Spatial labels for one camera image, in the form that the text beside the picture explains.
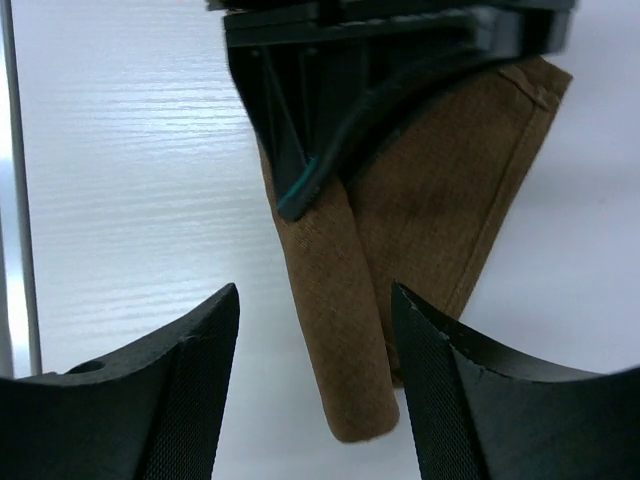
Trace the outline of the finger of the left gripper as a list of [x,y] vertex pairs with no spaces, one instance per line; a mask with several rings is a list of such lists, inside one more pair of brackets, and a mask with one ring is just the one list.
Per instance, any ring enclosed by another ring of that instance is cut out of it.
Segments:
[[303,217],[387,141],[484,71],[564,47],[569,1],[226,1],[229,69],[275,206]]

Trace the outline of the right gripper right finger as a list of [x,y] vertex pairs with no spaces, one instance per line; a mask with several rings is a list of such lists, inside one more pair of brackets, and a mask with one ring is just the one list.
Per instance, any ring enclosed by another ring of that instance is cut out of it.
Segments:
[[425,479],[635,479],[639,371],[598,374],[508,347],[402,284],[392,321]]

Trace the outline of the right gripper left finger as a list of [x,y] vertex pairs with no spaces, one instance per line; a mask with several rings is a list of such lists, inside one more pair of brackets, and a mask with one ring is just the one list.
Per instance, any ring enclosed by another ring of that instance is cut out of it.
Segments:
[[239,314],[228,284],[181,318],[64,374],[3,379],[2,478],[210,478]]

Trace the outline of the brown cloth napkin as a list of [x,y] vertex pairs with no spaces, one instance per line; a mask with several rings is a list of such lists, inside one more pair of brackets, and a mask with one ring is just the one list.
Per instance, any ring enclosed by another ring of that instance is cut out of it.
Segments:
[[354,185],[332,180],[303,218],[276,220],[337,440],[396,426],[392,283],[461,316],[571,80],[540,57],[483,74],[413,120]]

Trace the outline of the left aluminium frame post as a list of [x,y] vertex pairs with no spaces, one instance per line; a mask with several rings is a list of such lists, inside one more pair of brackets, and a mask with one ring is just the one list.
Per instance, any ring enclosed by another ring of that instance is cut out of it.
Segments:
[[12,5],[1,2],[1,375],[42,373]]

